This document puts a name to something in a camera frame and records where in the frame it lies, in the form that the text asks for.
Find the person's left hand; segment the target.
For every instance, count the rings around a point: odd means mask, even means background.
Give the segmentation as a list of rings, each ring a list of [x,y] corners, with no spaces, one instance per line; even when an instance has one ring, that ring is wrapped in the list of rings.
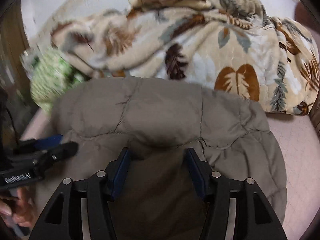
[[[1,196],[1,216],[7,226],[10,217],[15,224],[32,228],[35,223],[35,207],[31,200],[31,193],[27,187],[19,187],[16,197]]]

